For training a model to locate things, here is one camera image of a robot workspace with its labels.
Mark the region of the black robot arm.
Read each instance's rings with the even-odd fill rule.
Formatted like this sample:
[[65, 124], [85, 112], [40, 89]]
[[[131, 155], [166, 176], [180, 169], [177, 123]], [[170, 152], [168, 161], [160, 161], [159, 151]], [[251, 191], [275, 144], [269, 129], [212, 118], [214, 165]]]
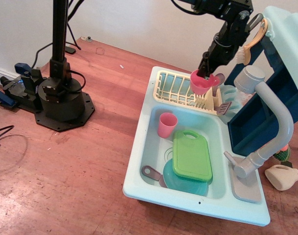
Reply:
[[248, 21], [253, 12], [250, 0], [186, 0], [191, 10], [184, 9], [175, 1], [172, 3], [187, 14], [210, 14], [224, 21], [208, 51], [203, 53], [197, 70], [199, 77], [209, 77], [219, 66], [226, 66], [250, 34]]

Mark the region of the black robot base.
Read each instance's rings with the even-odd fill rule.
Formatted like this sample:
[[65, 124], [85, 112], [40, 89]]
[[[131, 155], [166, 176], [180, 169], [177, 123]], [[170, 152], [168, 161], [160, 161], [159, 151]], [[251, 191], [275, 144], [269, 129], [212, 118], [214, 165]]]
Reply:
[[72, 79], [64, 89], [55, 78], [44, 80], [38, 87], [42, 110], [35, 113], [37, 124], [63, 132], [84, 126], [95, 112], [94, 104], [88, 93], [72, 91], [79, 89], [80, 83]]

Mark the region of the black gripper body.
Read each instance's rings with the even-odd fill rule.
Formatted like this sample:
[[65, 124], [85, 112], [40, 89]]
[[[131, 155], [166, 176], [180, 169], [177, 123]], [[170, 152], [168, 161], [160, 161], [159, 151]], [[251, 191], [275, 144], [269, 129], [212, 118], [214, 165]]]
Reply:
[[239, 46], [222, 42], [219, 36], [215, 35], [208, 51], [203, 53], [198, 68], [206, 66], [207, 69], [213, 69], [215, 72], [219, 66], [227, 65], [234, 58], [238, 49]]

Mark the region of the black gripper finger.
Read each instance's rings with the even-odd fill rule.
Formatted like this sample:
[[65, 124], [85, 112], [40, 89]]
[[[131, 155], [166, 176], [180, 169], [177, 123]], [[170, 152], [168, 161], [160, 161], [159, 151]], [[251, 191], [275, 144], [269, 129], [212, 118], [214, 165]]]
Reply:
[[203, 77], [203, 78], [207, 77], [207, 67], [200, 66], [197, 71], [197, 76]]
[[207, 69], [205, 73], [205, 77], [210, 77], [211, 74], [213, 74], [214, 70], [213, 69]]

